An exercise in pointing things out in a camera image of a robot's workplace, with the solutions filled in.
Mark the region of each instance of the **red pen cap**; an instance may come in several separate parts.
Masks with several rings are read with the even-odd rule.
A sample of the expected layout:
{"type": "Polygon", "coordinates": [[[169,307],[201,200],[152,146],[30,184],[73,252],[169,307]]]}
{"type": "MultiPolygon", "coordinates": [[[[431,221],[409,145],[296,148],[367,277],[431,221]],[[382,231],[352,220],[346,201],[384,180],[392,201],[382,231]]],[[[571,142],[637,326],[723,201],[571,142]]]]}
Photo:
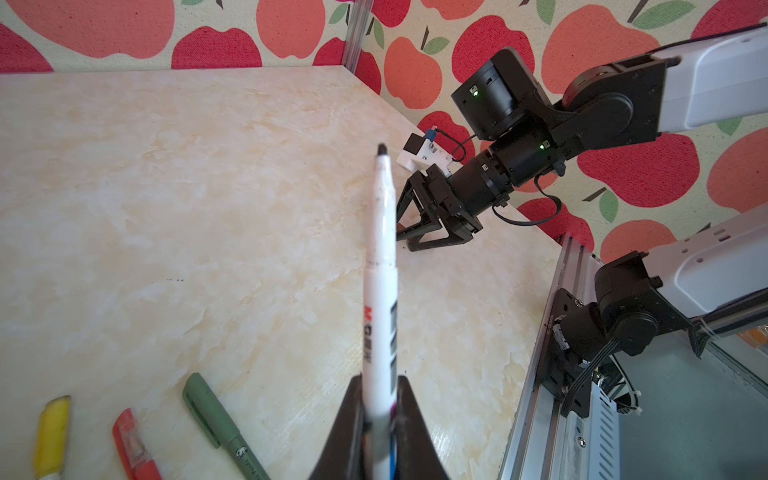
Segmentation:
{"type": "Polygon", "coordinates": [[[112,427],[112,436],[128,480],[162,480],[154,460],[139,437],[131,409],[124,410],[118,416],[112,427]]]}

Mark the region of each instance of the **green pen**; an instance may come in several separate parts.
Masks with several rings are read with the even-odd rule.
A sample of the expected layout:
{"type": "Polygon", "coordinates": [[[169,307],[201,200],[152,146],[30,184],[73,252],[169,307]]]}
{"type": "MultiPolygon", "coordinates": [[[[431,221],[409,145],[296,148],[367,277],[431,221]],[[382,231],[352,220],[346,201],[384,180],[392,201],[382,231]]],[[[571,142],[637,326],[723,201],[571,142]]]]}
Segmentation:
{"type": "Polygon", "coordinates": [[[270,480],[248,444],[245,443],[235,422],[200,373],[190,375],[181,395],[192,416],[200,424],[214,447],[218,449],[223,443],[246,478],[270,480]]]}

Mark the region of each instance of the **pen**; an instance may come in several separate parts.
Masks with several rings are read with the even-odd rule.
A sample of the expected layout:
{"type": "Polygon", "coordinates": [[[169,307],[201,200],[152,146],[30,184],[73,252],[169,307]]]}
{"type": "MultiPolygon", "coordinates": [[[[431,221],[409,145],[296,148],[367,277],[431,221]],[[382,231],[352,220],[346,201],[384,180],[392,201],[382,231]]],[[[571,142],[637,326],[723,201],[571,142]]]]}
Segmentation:
{"type": "Polygon", "coordinates": [[[363,458],[368,480],[391,480],[396,444],[392,417],[397,402],[397,264],[395,186],[386,146],[379,144],[366,222],[362,283],[363,458]]]}
{"type": "Polygon", "coordinates": [[[211,391],[200,373],[193,373],[187,379],[184,391],[181,393],[184,403],[189,407],[192,416],[214,444],[215,448],[224,444],[237,467],[246,478],[255,480],[270,480],[240,430],[235,426],[227,411],[211,391]]]}
{"type": "Polygon", "coordinates": [[[112,426],[112,437],[128,480],[163,480],[139,437],[133,410],[125,409],[118,416],[112,426]]]}
{"type": "Polygon", "coordinates": [[[59,480],[64,470],[71,397],[51,400],[40,414],[35,448],[35,478],[59,480]]]}

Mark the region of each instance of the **beige marble surface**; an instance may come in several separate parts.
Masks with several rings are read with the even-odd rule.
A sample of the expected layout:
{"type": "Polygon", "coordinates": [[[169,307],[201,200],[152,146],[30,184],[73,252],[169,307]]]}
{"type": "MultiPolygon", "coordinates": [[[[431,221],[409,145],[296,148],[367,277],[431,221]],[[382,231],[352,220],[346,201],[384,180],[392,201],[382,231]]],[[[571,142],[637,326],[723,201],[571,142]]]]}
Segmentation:
{"type": "MultiPolygon", "coordinates": [[[[67,478],[123,478],[130,406],[165,478],[240,478],[181,401],[201,372],[305,478],[360,369],[372,154],[412,131],[341,67],[1,76],[0,477],[71,394],[67,478]]],[[[399,371],[454,480],[497,475],[559,251],[481,220],[398,257],[399,371]]]]}

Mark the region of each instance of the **white marker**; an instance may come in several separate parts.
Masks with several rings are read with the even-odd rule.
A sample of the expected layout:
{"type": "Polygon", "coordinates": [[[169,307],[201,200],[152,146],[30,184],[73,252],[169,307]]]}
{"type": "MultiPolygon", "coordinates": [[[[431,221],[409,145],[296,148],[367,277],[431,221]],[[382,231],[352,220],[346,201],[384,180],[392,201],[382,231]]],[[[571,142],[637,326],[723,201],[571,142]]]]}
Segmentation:
{"type": "Polygon", "coordinates": [[[397,265],[395,186],[384,144],[379,144],[366,221],[362,284],[363,455],[368,480],[392,480],[396,447],[392,419],[397,402],[397,265]]]}

